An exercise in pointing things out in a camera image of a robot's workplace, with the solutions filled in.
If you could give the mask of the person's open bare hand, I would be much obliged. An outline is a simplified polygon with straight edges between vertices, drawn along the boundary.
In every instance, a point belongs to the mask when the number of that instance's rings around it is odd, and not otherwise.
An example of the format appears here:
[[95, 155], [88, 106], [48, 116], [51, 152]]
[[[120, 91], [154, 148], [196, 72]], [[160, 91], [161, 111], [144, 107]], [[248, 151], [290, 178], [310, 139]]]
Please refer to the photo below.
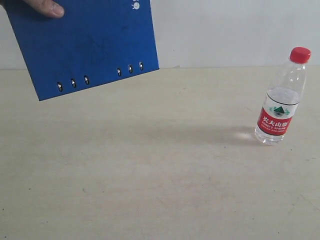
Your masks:
[[64, 8], [53, 0], [23, 0], [38, 13], [49, 18], [62, 18]]

